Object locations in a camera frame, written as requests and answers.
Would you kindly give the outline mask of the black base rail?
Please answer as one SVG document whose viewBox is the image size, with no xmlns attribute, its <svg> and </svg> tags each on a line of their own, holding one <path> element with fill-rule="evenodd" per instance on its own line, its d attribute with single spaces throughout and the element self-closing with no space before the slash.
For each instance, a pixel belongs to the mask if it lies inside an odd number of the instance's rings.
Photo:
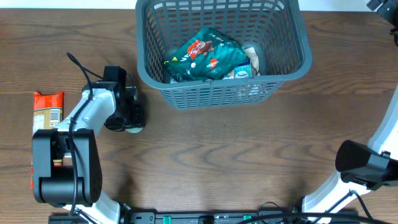
<svg viewBox="0 0 398 224">
<path fill-rule="evenodd" d="M 222 224 L 222 223 L 239 223 L 244 220 L 256 218 L 261 215 L 277 215 L 282 214 L 282 210 L 266 210 L 256 212 L 238 212 L 238 213 L 154 213 L 154 212 L 137 212 L 130 213 L 121 217 L 119 223 L 123 224 Z M 263 221 L 255 221 L 251 223 L 292 223 L 292 218 L 275 218 L 265 219 Z M 83 215 L 80 217 L 69 217 L 68 215 L 51 215 L 48 220 L 49 224 L 74 224 L 74 223 L 92 223 Z"/>
</svg>

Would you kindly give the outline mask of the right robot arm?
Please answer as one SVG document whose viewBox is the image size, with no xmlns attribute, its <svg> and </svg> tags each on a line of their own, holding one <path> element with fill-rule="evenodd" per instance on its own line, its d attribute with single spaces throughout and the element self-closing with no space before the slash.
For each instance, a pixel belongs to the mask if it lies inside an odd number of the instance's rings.
<svg viewBox="0 0 398 224">
<path fill-rule="evenodd" d="M 369 142 L 345 140 L 335 159 L 335 171 L 313 193 L 304 196 L 299 212 L 319 217 L 296 218 L 295 223 L 330 223 L 354 199 L 381 187 L 397 186 L 397 92 Z"/>
</svg>

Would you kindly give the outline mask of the green coffee mix bag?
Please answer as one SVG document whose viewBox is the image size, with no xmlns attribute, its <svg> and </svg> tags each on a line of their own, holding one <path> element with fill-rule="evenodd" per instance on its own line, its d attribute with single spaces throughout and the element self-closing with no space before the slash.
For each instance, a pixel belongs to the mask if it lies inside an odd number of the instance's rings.
<svg viewBox="0 0 398 224">
<path fill-rule="evenodd" d="M 235 41 L 205 27 L 163 62 L 176 82 L 221 80 L 249 57 Z"/>
</svg>

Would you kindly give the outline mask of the green lidded jar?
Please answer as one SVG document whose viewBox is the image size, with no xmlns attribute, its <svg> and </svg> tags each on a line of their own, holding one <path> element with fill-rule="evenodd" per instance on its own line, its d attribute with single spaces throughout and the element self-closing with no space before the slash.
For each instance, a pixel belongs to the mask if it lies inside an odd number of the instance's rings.
<svg viewBox="0 0 398 224">
<path fill-rule="evenodd" d="M 132 134 L 136 134 L 136 133 L 141 132 L 144 128 L 145 128 L 144 125 L 131 125 L 131 126 L 126 126 L 125 131 L 132 133 Z"/>
</svg>

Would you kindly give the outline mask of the grey plastic basket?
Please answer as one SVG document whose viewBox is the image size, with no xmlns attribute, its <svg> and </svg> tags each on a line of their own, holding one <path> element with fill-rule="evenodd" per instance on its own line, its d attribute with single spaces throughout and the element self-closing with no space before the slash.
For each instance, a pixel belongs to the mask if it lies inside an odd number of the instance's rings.
<svg viewBox="0 0 398 224">
<path fill-rule="evenodd" d="M 312 64 L 297 1 L 137 0 L 135 10 L 138 74 L 176 109 L 259 103 L 283 83 L 303 77 Z M 259 74 L 172 83 L 164 62 L 205 27 L 253 48 Z"/>
</svg>

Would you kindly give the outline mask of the tissue multipack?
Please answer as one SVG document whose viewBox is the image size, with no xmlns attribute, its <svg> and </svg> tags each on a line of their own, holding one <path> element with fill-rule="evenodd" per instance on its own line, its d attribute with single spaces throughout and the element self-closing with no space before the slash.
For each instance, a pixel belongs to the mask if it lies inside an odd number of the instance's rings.
<svg viewBox="0 0 398 224">
<path fill-rule="evenodd" d="M 236 68 L 223 77 L 224 80 L 248 78 L 252 76 L 251 61 L 240 63 Z"/>
</svg>

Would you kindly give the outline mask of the red and gold pasta packet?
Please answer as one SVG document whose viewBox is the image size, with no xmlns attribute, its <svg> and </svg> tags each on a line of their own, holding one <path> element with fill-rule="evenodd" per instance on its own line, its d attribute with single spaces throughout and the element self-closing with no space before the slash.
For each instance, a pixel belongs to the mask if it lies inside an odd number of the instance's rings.
<svg viewBox="0 0 398 224">
<path fill-rule="evenodd" d="M 63 121 L 63 97 L 63 91 L 52 95 L 34 92 L 32 134 L 40 129 L 53 129 Z"/>
</svg>

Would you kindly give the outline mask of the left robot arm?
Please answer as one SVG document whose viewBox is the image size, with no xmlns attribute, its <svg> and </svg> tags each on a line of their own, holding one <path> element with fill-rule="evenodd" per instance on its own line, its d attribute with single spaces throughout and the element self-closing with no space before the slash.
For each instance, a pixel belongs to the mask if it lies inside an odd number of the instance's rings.
<svg viewBox="0 0 398 224">
<path fill-rule="evenodd" d="M 138 133 L 145 126 L 137 90 L 126 85 L 128 74 L 107 65 L 103 78 L 89 82 L 72 112 L 53 129 L 32 137 L 32 187 L 36 201 L 68 210 L 49 223 L 130 223 L 130 208 L 110 199 L 96 137 L 102 127 Z"/>
</svg>

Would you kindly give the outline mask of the white brown snack bag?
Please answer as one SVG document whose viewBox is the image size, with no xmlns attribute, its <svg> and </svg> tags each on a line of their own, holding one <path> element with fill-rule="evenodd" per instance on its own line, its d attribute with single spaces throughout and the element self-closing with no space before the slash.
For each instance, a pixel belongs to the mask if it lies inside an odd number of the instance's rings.
<svg viewBox="0 0 398 224">
<path fill-rule="evenodd" d="M 254 50 L 253 47 L 250 48 L 245 48 L 244 52 L 248 56 L 251 64 L 251 73 L 252 76 L 258 76 L 260 75 L 260 69 L 259 69 L 259 57 L 257 56 L 256 51 Z"/>
</svg>

